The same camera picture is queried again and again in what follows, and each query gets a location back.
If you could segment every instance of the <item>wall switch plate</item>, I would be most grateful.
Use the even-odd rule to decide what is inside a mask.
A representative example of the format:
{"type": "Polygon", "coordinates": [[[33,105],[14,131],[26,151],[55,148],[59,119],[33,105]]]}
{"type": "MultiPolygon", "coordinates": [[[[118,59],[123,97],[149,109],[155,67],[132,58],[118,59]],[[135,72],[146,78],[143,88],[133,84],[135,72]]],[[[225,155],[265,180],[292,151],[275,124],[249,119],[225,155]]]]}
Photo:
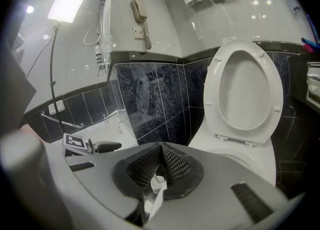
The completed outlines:
{"type": "Polygon", "coordinates": [[[142,30],[142,27],[132,27],[132,31],[135,39],[144,39],[144,32],[142,30]]]}

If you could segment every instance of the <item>wall phone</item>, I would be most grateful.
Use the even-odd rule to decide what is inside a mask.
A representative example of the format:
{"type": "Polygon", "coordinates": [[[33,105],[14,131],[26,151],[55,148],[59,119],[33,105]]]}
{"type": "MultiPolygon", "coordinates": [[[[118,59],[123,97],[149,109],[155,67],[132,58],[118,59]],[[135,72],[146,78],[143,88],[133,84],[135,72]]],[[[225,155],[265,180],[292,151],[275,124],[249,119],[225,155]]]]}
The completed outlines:
{"type": "Polygon", "coordinates": [[[132,0],[130,5],[133,11],[135,21],[137,23],[141,23],[142,25],[145,48],[149,50],[152,47],[152,43],[151,43],[148,24],[147,24],[148,15],[147,15],[146,7],[142,0],[132,0]]]}

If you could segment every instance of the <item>white wall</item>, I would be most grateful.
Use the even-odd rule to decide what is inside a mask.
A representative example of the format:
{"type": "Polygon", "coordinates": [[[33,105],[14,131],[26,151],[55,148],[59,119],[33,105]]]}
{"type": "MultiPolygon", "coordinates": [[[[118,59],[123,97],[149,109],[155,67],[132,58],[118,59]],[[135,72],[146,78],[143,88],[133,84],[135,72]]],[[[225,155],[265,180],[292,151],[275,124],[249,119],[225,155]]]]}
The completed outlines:
{"type": "Polygon", "coordinates": [[[165,0],[179,38],[182,56],[223,44],[223,38],[301,44],[314,40],[304,13],[295,15],[286,0],[203,0],[192,8],[183,0],[165,0]]]}
{"type": "MultiPolygon", "coordinates": [[[[144,40],[135,40],[132,27],[141,26],[134,19],[131,0],[111,0],[110,32],[112,51],[146,52],[144,40]]],[[[143,0],[152,41],[151,53],[181,57],[176,29],[165,0],[143,0]]]]}
{"type": "MultiPolygon", "coordinates": [[[[54,0],[27,0],[34,7],[34,12],[26,14],[19,33],[24,38],[24,54],[20,66],[27,75],[40,51],[53,37],[53,27],[57,24],[47,18],[54,0]]],[[[100,83],[107,76],[96,64],[95,48],[84,45],[84,37],[88,29],[91,31],[87,43],[96,38],[100,0],[84,0],[72,24],[63,23],[58,34],[53,56],[53,80],[55,95],[59,96],[81,87],[100,83]]],[[[50,100],[50,54],[52,42],[43,51],[34,65],[27,80],[35,87],[36,94],[26,111],[50,100]]]]}

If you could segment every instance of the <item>ceiling light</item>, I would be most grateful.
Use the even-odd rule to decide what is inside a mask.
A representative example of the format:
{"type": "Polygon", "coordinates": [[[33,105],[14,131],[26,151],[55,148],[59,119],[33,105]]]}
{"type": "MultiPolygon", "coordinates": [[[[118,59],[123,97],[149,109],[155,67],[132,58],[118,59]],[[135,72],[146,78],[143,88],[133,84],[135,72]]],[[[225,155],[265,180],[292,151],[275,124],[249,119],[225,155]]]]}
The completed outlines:
{"type": "Polygon", "coordinates": [[[27,9],[26,9],[26,12],[28,14],[31,14],[33,11],[34,11],[34,7],[32,7],[32,6],[28,6],[27,9]]]}
{"type": "Polygon", "coordinates": [[[72,23],[84,0],[54,0],[48,18],[72,23]]]}

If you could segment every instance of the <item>toilet lid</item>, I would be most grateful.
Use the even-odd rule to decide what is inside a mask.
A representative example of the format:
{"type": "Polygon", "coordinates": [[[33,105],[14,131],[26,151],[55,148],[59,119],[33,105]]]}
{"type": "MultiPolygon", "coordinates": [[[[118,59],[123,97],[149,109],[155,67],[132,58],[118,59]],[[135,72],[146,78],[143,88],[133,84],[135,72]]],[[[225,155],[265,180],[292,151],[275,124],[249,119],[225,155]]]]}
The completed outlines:
{"type": "Polygon", "coordinates": [[[222,45],[208,68],[203,103],[210,132],[265,143],[283,107],[282,83],[272,59],[251,41],[222,45]]]}

